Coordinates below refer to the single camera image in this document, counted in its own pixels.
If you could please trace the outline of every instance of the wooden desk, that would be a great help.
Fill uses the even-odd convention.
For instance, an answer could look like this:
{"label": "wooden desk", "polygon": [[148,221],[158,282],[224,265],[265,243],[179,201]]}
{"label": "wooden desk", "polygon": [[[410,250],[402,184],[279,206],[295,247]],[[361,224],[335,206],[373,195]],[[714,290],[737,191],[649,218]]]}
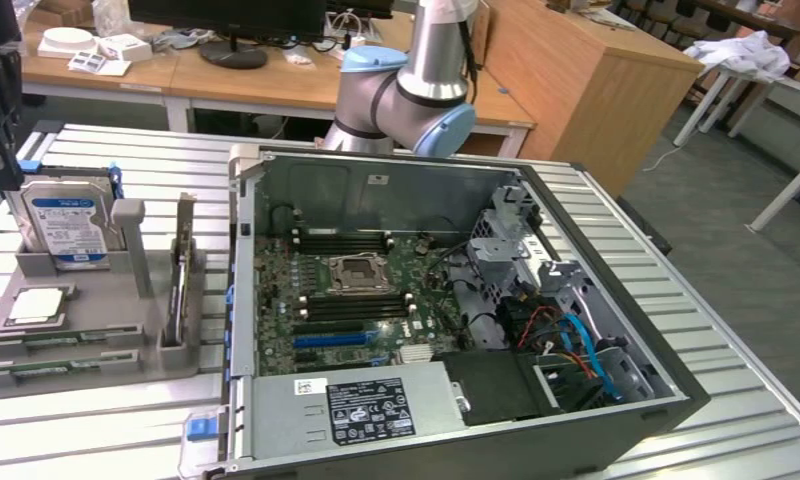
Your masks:
{"label": "wooden desk", "polygon": [[[407,51],[414,24],[410,15],[395,15],[394,20],[378,21],[379,29],[386,46]],[[104,77],[71,72],[68,60],[36,55],[46,29],[35,23],[26,28],[30,51],[23,60],[26,93],[160,105],[167,109],[170,129],[178,132],[190,131],[194,108],[327,120],[335,116],[341,62],[314,50],[309,52],[314,66],[290,64],[282,50],[269,48],[266,67],[231,70],[206,62],[198,50],[191,49],[134,64],[124,77]],[[493,76],[482,72],[474,131],[498,135],[498,155],[515,157],[535,122],[510,94],[499,89]]]}
{"label": "wooden desk", "polygon": [[[407,51],[413,40],[410,15],[395,12],[393,20],[378,20],[385,46]],[[341,85],[341,62],[310,50],[314,66],[290,64],[282,50],[267,49],[267,66],[258,70],[228,70],[210,64],[196,50],[182,52],[172,77],[170,101],[184,110],[174,130],[186,131],[191,108],[208,108],[293,117],[333,119]],[[499,155],[515,157],[535,122],[487,72],[479,76],[475,132],[502,135]]]}
{"label": "wooden desk", "polygon": [[785,47],[793,38],[800,33],[800,29],[782,20],[762,18],[750,12],[736,8],[734,4],[721,0],[694,0],[704,10],[721,15],[740,25],[753,29],[765,30],[770,36],[781,39],[781,47]]}
{"label": "wooden desk", "polygon": [[539,0],[489,3],[487,69],[538,122],[521,157],[583,163],[617,197],[704,66],[646,32]]}

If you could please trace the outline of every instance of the metal workbench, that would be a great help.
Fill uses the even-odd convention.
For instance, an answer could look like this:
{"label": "metal workbench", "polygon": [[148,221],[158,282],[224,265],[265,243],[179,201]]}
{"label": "metal workbench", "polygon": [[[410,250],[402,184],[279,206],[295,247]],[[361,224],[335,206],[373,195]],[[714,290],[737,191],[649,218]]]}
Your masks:
{"label": "metal workbench", "polygon": [[[180,192],[198,195],[196,240],[210,254],[202,374],[0,400],[0,478],[176,478],[182,422],[218,405],[222,395],[227,161],[231,146],[255,140],[83,125],[52,131],[32,134],[19,157],[76,166],[116,161],[126,195],[147,201],[148,249],[168,249]],[[674,433],[641,443],[587,478],[800,479],[800,405],[590,176],[565,164],[535,165],[713,395]],[[554,228],[543,230],[557,235]],[[0,200],[0,295],[20,242]],[[558,238],[553,244],[569,258],[566,244]]]}

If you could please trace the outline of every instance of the gray floor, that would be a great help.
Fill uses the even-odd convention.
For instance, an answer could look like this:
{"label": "gray floor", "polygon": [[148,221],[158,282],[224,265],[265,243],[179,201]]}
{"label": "gray floor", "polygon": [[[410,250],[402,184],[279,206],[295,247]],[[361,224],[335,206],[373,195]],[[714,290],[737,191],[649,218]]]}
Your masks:
{"label": "gray floor", "polygon": [[[673,149],[682,109],[647,158]],[[166,129],[162,108],[51,98],[24,112],[22,137],[38,119]],[[748,345],[800,400],[800,206],[754,235],[753,220],[789,178],[721,132],[697,135],[626,198],[674,245],[671,260]]]}

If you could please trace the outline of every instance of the white stool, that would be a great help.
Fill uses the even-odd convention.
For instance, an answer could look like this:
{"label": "white stool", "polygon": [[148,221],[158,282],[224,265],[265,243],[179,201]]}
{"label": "white stool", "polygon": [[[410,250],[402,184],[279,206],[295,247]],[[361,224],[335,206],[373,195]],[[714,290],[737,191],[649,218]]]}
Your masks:
{"label": "white stool", "polygon": [[738,94],[742,92],[742,89],[745,88],[748,82],[754,80],[752,76],[737,73],[726,68],[718,67],[718,71],[721,72],[721,74],[718,75],[718,79],[716,80],[714,85],[709,89],[709,92],[704,97],[704,101],[700,102],[697,110],[694,110],[694,114],[692,115],[692,118],[689,118],[685,127],[682,127],[682,131],[680,132],[677,139],[673,141],[673,144],[677,147],[685,145],[685,142],[688,141],[689,137],[692,136],[692,132],[694,131],[694,127],[697,127],[697,124],[704,118],[704,115],[706,114],[709,107],[712,107],[716,98],[718,98],[718,95],[721,94],[724,87],[730,81],[730,78],[736,78],[736,83],[733,84],[733,87],[728,91],[726,95],[724,95],[721,103],[716,107],[714,112],[712,112],[712,115],[709,115],[709,118],[700,126],[700,131],[704,133],[708,133],[709,130],[712,130],[712,127],[714,127],[716,122],[718,121],[721,115],[724,115],[724,112],[730,106],[730,102],[736,99],[736,97],[738,97]]}

